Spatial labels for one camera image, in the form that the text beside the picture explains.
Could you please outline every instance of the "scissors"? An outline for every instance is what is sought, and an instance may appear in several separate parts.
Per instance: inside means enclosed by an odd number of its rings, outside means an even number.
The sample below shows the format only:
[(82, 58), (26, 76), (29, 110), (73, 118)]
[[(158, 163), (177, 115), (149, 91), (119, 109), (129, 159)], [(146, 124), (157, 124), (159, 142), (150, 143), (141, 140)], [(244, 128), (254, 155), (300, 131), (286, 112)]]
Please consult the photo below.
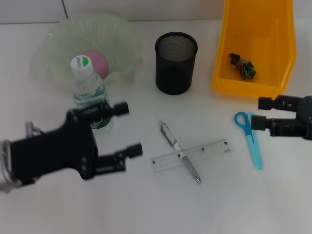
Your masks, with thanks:
[[(245, 124), (242, 124), (237, 120), (237, 117), (239, 115), (242, 115), (244, 117)], [(248, 114), (246, 114), (245, 112), (238, 112), (235, 115), (234, 120), (235, 120), (235, 123), (239, 127), (241, 127), (242, 129), (244, 129), (244, 131), (245, 131), (247, 142), (248, 142), (249, 149), (250, 149), (250, 152), (251, 152), (252, 157), (253, 157), (253, 162), (255, 164), (255, 167), (257, 169), (262, 169), (263, 168), (263, 162), (262, 162), (262, 158), (261, 158), (261, 154), (260, 154), (257, 136), (255, 134), (255, 130), (252, 130), (250, 127), (252, 115), (257, 115), (257, 114), (254, 112), (249, 112)]]

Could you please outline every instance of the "pink ball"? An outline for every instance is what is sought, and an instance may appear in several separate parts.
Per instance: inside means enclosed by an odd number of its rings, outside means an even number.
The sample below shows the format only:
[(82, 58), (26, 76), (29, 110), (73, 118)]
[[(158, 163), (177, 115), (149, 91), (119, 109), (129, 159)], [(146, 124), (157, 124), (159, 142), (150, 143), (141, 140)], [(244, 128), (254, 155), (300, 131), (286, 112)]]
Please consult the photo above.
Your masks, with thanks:
[(87, 50), (83, 54), (91, 59), (93, 69), (104, 79), (109, 73), (109, 63), (106, 57), (98, 50)]

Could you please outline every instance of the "ruler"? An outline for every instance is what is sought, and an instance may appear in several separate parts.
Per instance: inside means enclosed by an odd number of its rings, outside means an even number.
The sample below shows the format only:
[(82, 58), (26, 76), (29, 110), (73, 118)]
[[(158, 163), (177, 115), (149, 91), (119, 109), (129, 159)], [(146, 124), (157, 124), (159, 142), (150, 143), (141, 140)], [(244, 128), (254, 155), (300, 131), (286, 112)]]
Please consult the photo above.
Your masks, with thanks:
[[(212, 158), (217, 155), (225, 154), (231, 151), (229, 142), (227, 140), (220, 140), (215, 143), (205, 144), (183, 150), (184, 154), (189, 157), (191, 162), (202, 160), (205, 158)], [(180, 152), (174, 152), (167, 155), (161, 155), (152, 158), (152, 166), (154, 172), (166, 170), (172, 167), (183, 165), (180, 159)]]

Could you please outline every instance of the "white table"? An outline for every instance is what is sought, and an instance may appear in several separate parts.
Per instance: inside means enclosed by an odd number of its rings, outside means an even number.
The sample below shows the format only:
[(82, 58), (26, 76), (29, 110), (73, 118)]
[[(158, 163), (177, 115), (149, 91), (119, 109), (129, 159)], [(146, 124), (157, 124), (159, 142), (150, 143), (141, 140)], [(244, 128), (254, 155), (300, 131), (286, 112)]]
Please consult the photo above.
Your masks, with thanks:
[[(73, 170), (42, 177), (34, 186), (0, 194), (0, 230), (6, 234), (293, 234), (311, 233), (312, 142), (259, 132), (264, 169), (254, 168), (238, 111), (256, 99), (210, 89), (221, 21), (136, 23), (143, 63), (133, 83), (111, 84), (112, 103), (126, 100), (130, 115), (96, 134), (101, 154), (141, 142), (144, 156), (127, 172), (83, 181)], [(61, 125), (74, 106), (69, 95), (47, 93), (32, 78), (33, 60), (54, 24), (0, 25), (0, 138), (24, 137), (24, 122), (43, 130)], [(192, 86), (168, 96), (155, 85), (156, 39), (170, 31), (198, 43)], [(312, 19), (296, 21), (297, 62), (285, 94), (312, 94)], [(294, 113), (258, 111), (269, 117)], [(170, 153), (159, 130), (165, 121), (183, 148), (226, 138), (233, 152), (195, 163), (199, 185), (184, 167), (153, 173), (152, 157)]]

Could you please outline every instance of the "yellow plastic bin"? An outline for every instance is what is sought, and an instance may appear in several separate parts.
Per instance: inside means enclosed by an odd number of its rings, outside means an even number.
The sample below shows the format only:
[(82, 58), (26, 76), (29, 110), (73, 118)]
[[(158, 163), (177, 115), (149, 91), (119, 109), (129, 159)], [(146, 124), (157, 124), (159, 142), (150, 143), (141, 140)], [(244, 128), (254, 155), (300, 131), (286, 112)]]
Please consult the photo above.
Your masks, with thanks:
[[(230, 53), (253, 63), (253, 79), (243, 80)], [(285, 91), (295, 59), (292, 0), (225, 0), (214, 90), (274, 98)]]

